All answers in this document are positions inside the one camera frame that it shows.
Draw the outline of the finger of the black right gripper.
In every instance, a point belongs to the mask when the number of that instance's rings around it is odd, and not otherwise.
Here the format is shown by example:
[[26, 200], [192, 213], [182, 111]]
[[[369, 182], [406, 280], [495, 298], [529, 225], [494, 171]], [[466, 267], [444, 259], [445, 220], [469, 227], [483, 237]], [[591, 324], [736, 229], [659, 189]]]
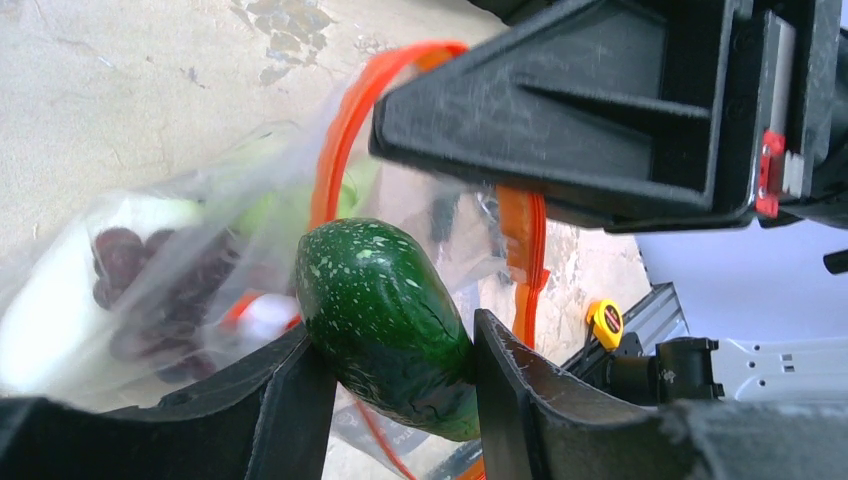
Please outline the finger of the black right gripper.
[[736, 1], [560, 1], [375, 106], [373, 154], [538, 192], [612, 231], [735, 221], [748, 135], [722, 138]]

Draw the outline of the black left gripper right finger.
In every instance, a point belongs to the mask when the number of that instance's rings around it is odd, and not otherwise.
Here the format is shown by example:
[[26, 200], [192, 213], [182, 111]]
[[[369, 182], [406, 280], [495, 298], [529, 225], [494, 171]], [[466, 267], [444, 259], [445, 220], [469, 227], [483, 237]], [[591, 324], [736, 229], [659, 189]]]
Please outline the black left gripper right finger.
[[575, 378], [491, 312], [474, 320], [490, 479], [843, 479], [843, 403], [677, 401], [648, 410]]

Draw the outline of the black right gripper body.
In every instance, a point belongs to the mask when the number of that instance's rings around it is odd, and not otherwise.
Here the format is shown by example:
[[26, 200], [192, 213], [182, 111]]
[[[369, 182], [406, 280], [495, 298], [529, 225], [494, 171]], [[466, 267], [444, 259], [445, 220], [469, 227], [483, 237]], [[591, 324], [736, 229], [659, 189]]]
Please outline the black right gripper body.
[[788, 145], [812, 165], [810, 191], [781, 202], [763, 228], [809, 220], [847, 227], [847, 30], [840, 1], [756, 1], [795, 28], [793, 80], [789, 94]]

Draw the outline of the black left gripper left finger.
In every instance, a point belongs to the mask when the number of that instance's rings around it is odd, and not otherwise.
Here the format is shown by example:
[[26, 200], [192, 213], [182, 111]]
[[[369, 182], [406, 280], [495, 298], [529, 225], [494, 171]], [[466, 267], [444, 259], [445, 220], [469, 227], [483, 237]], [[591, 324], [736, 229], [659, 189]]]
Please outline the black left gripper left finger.
[[303, 327], [153, 407], [1, 404], [5, 479], [318, 479], [336, 383]]

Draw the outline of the green cucumber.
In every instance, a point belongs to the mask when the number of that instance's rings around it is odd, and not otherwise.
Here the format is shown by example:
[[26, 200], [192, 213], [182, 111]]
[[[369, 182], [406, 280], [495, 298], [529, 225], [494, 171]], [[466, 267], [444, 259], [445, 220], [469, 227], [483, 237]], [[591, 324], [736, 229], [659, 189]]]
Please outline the green cucumber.
[[299, 240], [294, 279], [312, 343], [348, 391], [401, 425], [479, 437], [473, 343], [413, 237], [376, 219], [325, 223]]

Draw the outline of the red grape bunch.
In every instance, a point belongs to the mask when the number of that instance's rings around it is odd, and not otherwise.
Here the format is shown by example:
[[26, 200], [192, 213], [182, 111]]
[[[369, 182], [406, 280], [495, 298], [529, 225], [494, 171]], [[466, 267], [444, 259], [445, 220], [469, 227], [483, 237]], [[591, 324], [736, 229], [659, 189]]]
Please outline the red grape bunch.
[[244, 237], [212, 222], [159, 229], [140, 244], [99, 235], [93, 296], [117, 318], [109, 353], [146, 367], [110, 387], [204, 380], [282, 336], [298, 316], [298, 238], [270, 225]]

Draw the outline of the clear zip bag orange zipper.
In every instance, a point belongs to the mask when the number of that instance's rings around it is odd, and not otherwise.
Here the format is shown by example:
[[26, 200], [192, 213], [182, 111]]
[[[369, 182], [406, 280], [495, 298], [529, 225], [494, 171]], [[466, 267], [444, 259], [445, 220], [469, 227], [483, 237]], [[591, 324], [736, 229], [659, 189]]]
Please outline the clear zip bag orange zipper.
[[473, 317], [535, 336], [545, 205], [392, 164], [382, 100], [469, 58], [370, 59], [303, 127], [98, 200], [1, 266], [5, 479], [490, 479]]

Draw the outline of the green cabbage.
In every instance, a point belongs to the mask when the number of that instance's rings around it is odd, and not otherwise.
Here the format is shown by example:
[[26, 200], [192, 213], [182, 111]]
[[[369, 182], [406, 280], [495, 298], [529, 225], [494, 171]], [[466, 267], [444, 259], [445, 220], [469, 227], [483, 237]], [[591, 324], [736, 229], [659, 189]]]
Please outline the green cabbage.
[[[360, 216], [371, 202], [372, 190], [380, 177], [380, 162], [360, 155], [348, 162], [338, 195], [338, 218]], [[292, 176], [283, 184], [255, 198], [230, 224], [230, 229], [244, 237], [270, 225], [282, 234], [295, 238], [306, 232], [311, 218], [314, 183]]]

